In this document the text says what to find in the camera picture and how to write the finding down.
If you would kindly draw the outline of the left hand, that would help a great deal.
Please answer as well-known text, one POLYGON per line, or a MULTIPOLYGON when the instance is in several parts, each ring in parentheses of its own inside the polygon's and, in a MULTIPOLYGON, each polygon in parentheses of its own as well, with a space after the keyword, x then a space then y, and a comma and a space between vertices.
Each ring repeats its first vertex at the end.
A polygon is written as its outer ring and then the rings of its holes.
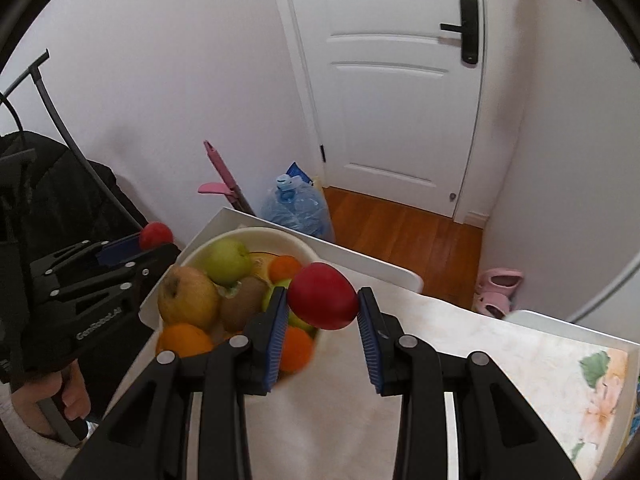
POLYGON ((61 395, 64 416, 67 420, 85 419, 91 410, 91 402, 78 361, 71 362, 60 372, 25 382, 11 393, 15 413, 31 430, 46 437, 55 436, 55 431, 40 410, 40 401, 61 395))

